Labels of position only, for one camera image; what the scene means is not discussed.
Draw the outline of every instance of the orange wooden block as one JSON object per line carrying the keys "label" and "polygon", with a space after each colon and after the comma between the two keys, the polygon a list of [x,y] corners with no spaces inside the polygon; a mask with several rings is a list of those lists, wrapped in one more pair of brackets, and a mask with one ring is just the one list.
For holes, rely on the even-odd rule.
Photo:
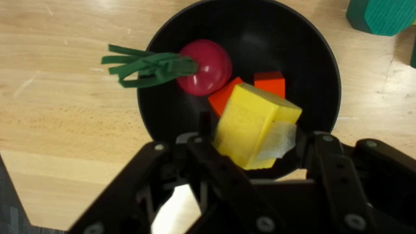
{"label": "orange wooden block", "polygon": [[208,97],[208,101],[211,103],[212,109],[218,117],[223,115],[225,106],[227,105],[228,99],[230,98],[234,87],[241,83],[243,83],[243,81],[237,77],[233,79],[229,84]]}
{"label": "orange wooden block", "polygon": [[285,78],[281,72],[262,72],[254,74],[254,86],[285,98]]}

